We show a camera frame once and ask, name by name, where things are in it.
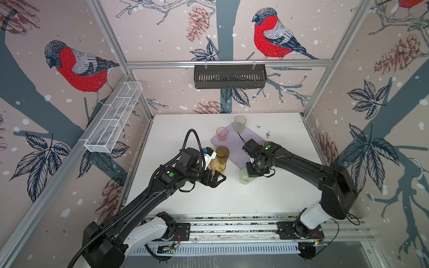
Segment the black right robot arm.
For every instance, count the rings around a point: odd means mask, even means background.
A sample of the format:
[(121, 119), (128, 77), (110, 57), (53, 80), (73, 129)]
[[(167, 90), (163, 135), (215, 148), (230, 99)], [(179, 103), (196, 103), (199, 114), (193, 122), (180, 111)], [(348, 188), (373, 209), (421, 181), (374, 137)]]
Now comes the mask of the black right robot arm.
[(319, 201), (305, 208), (294, 221), (293, 228), (298, 237), (307, 237), (329, 219), (347, 218), (358, 197), (358, 191), (344, 167), (334, 168), (314, 163), (273, 142), (262, 146), (250, 139), (242, 149), (253, 159), (246, 163), (251, 178), (265, 176), (272, 167), (278, 167), (306, 180), (321, 191)]

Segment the pale green small glass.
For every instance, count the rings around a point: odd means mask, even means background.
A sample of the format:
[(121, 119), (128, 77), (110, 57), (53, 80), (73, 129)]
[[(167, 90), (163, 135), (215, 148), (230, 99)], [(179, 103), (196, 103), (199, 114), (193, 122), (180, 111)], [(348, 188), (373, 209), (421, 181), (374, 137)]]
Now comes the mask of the pale green small glass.
[(250, 177), (246, 168), (240, 171), (240, 182), (242, 184), (249, 184), (254, 178)]

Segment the dark brown glass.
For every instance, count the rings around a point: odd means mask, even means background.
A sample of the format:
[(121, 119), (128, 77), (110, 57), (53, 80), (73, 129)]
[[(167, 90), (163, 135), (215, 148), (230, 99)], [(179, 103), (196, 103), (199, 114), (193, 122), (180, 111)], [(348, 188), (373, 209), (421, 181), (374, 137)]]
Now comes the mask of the dark brown glass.
[(224, 162), (228, 161), (229, 155), (230, 155), (230, 151), (227, 147), (221, 146), (216, 149), (216, 157), (218, 159), (223, 160)]

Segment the yellow amber glass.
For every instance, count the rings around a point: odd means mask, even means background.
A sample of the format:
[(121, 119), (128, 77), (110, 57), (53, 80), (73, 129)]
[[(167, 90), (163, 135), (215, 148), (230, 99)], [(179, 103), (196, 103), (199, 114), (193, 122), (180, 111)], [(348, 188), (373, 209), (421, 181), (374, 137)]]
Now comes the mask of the yellow amber glass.
[(210, 168), (213, 172), (223, 173), (226, 169), (226, 162), (223, 159), (215, 158), (210, 162)]

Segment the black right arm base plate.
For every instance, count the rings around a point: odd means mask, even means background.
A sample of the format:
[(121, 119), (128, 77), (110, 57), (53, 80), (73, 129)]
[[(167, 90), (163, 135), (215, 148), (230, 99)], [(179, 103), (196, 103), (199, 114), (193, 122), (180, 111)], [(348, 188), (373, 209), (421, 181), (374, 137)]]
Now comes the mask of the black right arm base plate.
[(321, 226), (310, 230), (305, 225), (295, 222), (277, 222), (277, 232), (280, 240), (324, 240), (325, 235)]

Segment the pale green tall glass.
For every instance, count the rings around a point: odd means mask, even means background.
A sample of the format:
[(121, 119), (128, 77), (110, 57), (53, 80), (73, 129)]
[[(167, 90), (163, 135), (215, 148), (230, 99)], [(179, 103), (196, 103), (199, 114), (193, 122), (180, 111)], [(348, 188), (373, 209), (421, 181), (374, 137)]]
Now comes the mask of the pale green tall glass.
[(236, 133), (242, 134), (246, 128), (247, 119), (244, 116), (236, 116), (234, 118), (233, 127)]

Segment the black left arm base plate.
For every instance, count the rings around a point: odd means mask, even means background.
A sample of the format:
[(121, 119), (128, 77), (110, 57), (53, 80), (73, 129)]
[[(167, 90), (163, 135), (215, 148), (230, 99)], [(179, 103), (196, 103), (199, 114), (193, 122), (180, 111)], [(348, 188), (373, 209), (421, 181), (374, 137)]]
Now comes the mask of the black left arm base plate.
[(175, 223), (167, 227), (166, 232), (160, 238), (162, 241), (188, 241), (191, 233), (190, 223)]

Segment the rose pink glass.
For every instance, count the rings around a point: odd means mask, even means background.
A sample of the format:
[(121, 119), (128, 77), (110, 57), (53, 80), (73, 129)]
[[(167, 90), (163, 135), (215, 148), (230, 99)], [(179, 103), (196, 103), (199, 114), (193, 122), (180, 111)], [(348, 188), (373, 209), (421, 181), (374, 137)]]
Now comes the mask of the rose pink glass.
[(225, 127), (219, 127), (216, 130), (216, 135), (217, 135), (217, 139), (219, 140), (219, 142), (226, 141), (228, 133), (229, 133), (229, 131), (228, 131), (227, 128), (225, 128)]

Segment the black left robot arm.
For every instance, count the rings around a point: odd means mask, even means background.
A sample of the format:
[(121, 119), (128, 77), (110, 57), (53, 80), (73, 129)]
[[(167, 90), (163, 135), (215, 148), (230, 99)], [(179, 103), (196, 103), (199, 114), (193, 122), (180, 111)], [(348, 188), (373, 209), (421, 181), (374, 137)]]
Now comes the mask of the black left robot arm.
[(215, 157), (210, 147), (201, 151), (182, 150), (173, 161), (155, 170), (148, 187), (124, 209), (101, 224), (89, 224), (82, 243), (82, 257), (89, 267), (119, 268), (131, 253), (147, 243), (172, 238), (176, 221), (168, 213), (160, 212), (147, 223), (142, 221), (186, 182), (199, 182), (211, 188), (224, 182), (223, 174), (207, 168)]

